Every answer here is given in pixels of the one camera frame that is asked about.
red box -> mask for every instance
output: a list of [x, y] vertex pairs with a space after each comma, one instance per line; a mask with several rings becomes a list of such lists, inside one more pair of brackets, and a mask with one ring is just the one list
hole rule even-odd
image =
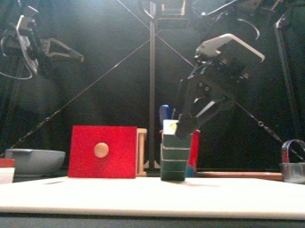
[[[93, 153], [97, 143], [108, 147], [103, 158]], [[136, 127], [73, 126], [68, 177], [135, 178]]]

wooden knob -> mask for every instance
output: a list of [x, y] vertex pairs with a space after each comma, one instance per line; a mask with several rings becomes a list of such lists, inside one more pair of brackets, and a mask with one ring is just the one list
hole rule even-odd
[[100, 142], [93, 147], [93, 154], [97, 158], [103, 158], [108, 154], [109, 148], [104, 142]]

